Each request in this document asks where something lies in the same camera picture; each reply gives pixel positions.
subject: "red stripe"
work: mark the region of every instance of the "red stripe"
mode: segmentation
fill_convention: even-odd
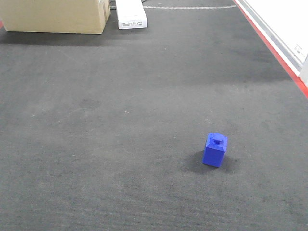
[[[285,71],[289,74],[289,76],[293,79],[293,81],[296,83],[296,85],[301,89],[303,94],[308,98],[308,87],[304,84],[304,82],[298,77],[294,71],[288,66],[288,64],[283,60],[283,58],[278,54],[278,52],[274,49],[274,47],[270,44],[270,42],[265,38],[265,36],[262,34],[262,32],[256,27],[256,25],[251,21],[251,19],[248,17],[248,15],[243,11],[241,6],[235,1],[235,3],[238,5],[240,10],[242,11],[243,15],[246,17],[248,22],[251,24],[251,26],[254,28],[254,30],[257,32],[257,34],[260,36],[260,38],[263,40],[265,45],[268,47],[268,49],[272,52],[272,54],[275,56],[275,58],[278,60],[280,65],[285,69]]]

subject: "gray carpet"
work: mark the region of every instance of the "gray carpet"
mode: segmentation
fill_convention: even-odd
[[[305,96],[239,9],[146,13],[0,30],[0,230],[308,230]],[[221,168],[201,163],[209,132]]]

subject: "blue block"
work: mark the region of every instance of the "blue block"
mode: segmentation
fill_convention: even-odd
[[[220,133],[209,133],[205,144],[202,163],[220,167],[225,152],[227,151],[227,143],[228,137]]]

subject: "white wall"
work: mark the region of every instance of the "white wall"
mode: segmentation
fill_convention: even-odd
[[[308,0],[245,0],[288,50],[304,63],[308,56]]]

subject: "white box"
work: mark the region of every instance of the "white box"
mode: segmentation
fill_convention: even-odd
[[[115,0],[119,29],[135,29],[148,27],[141,0]]]
[[[109,0],[0,0],[7,31],[101,34]]]

